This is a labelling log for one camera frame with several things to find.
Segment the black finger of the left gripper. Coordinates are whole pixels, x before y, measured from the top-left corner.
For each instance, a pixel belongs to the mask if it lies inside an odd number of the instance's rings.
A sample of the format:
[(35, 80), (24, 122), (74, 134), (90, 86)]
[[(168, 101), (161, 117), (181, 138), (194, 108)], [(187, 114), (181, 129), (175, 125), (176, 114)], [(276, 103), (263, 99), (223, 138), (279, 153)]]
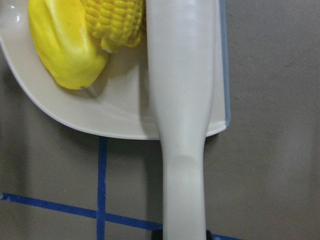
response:
[(163, 240), (163, 230), (157, 229), (151, 232), (151, 240)]

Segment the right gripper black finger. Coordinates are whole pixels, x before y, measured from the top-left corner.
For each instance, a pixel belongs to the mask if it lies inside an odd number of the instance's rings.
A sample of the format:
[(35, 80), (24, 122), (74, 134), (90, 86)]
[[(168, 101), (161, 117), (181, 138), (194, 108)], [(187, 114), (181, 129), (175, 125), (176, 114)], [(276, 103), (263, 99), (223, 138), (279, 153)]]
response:
[(213, 240), (213, 235), (209, 230), (206, 230), (206, 240)]

